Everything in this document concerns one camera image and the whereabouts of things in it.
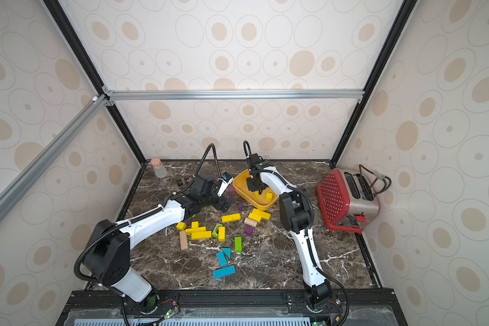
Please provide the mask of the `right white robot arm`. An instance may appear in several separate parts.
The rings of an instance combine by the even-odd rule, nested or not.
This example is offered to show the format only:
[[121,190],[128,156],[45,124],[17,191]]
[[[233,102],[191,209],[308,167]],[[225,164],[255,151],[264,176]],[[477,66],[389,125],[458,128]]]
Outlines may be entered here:
[[313,207],[304,188],[289,183],[277,168],[256,153],[247,153],[251,192],[270,188],[278,196],[279,216],[289,231],[302,264],[306,303],[311,311],[324,309],[331,296],[330,280],[324,275],[313,239]]

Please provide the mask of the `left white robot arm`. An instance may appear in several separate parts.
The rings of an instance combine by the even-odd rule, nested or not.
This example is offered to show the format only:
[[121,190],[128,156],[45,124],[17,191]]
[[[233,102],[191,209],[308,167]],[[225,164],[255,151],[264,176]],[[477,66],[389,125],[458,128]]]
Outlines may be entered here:
[[73,267],[77,278],[102,284],[122,297],[141,306],[143,313],[152,312],[158,305],[156,289],[130,265],[130,252],[139,243],[173,224],[194,217],[205,206],[221,212],[230,207],[224,192],[233,182],[230,174],[219,179],[200,175],[186,189],[169,196],[164,205],[136,217],[118,221],[100,221],[93,230],[84,251]]

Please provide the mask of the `yellow blocks near bowl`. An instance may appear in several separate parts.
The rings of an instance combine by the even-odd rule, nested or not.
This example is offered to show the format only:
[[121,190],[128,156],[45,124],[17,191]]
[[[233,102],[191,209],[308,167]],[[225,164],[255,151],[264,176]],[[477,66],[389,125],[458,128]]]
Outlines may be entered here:
[[271,217],[270,213],[267,213],[265,211],[260,211],[257,209],[252,210],[252,212],[249,214],[249,218],[251,220],[254,220],[256,222],[260,222],[262,220],[267,220],[269,221]]

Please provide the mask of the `natural wood cylinder block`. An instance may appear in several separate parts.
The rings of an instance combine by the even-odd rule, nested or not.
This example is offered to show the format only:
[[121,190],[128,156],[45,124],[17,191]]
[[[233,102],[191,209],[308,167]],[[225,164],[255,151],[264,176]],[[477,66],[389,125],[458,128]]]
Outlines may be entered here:
[[257,225],[258,225],[258,222],[249,218],[249,217],[246,217],[244,219],[244,223],[247,224],[248,226],[251,226],[252,228],[256,228]]

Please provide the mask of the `small yellow cube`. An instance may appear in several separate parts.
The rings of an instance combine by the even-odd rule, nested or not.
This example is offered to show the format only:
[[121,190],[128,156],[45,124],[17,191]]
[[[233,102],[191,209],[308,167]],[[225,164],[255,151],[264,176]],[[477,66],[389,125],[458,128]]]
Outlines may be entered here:
[[179,223],[177,224],[177,229],[178,229],[179,231],[184,231],[186,228],[187,228],[186,223],[179,222]]

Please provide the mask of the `green rainbow arch block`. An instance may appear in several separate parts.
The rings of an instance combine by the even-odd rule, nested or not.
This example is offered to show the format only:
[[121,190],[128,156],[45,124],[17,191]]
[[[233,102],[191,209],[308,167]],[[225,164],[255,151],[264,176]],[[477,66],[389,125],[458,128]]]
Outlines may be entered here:
[[212,232],[212,237],[214,239],[218,239],[219,238],[219,233],[218,233],[218,229],[221,227],[221,224],[216,224],[216,226],[214,227],[213,229],[213,232]]

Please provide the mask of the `purple cube block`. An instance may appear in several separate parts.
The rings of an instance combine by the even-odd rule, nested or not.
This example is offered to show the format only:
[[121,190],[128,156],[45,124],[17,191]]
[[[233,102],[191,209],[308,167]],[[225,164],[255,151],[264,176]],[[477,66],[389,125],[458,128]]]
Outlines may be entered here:
[[246,233],[247,236],[252,236],[254,229],[251,226],[247,226],[244,232]]

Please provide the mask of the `small bottle pink cap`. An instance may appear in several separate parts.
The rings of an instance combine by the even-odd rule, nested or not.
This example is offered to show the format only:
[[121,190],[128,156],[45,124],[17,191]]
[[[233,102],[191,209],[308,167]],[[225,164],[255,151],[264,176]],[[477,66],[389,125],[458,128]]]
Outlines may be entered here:
[[157,178],[163,179],[167,176],[167,169],[159,158],[152,158],[150,164]]

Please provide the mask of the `natural wood long block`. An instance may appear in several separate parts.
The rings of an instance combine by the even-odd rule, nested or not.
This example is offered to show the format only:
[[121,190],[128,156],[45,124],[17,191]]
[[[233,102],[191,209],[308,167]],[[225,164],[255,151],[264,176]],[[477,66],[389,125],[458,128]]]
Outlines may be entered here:
[[186,231],[179,232],[179,239],[180,239],[180,249],[182,251],[188,250],[188,239],[187,239]]

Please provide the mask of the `small teal triangle block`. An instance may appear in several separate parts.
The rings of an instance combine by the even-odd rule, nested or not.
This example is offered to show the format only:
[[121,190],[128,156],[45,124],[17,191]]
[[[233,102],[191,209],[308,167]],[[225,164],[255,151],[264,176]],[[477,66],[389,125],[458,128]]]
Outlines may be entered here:
[[228,259],[231,258],[231,250],[229,248],[222,248],[221,250]]

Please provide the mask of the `teal parallelogram block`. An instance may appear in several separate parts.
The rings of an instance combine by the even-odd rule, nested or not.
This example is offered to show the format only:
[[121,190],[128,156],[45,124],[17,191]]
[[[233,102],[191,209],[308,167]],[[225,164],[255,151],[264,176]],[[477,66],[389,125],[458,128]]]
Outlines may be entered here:
[[216,257],[217,257],[217,260],[220,264],[220,267],[224,268],[228,265],[228,261],[227,261],[227,258],[225,256],[224,252],[218,252]]

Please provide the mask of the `teal long block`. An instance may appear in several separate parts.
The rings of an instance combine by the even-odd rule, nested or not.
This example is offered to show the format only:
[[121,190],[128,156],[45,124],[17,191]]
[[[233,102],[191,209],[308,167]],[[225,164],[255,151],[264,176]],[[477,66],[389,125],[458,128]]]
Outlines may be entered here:
[[236,270],[234,266],[226,266],[224,268],[217,269],[213,272],[213,278],[219,279],[235,274]]

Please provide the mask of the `aluminium crossbar rear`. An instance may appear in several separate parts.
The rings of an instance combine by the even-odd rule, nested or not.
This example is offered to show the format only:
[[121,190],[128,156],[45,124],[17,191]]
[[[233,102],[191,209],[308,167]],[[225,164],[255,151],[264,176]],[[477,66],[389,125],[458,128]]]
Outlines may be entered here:
[[197,91],[110,91],[107,96],[114,101],[161,100],[258,100],[258,99],[361,99],[360,89],[339,90],[197,90]]

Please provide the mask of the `aluminium crossbar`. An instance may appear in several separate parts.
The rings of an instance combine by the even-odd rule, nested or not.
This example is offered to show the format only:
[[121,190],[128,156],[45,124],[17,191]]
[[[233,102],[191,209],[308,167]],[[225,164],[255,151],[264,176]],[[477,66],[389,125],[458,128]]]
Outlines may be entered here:
[[197,91],[110,91],[107,96],[114,101],[161,100],[258,100],[258,99],[361,99],[360,89],[339,90],[197,90]]
[[75,118],[59,133],[51,143],[22,171],[19,176],[0,194],[0,223],[14,208],[18,201],[29,191],[53,162],[64,152],[65,148],[76,138],[83,127],[106,106],[107,97],[100,95],[88,103]]

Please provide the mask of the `aluminium crossbar left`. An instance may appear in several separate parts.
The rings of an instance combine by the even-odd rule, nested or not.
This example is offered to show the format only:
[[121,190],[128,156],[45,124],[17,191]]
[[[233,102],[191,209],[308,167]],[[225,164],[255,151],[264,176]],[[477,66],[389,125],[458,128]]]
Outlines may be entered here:
[[53,162],[64,152],[65,148],[76,138],[83,127],[106,106],[107,97],[100,95],[88,103],[75,118],[59,133],[51,143],[22,171],[19,176],[0,194],[0,223],[14,208],[18,201],[29,191]]

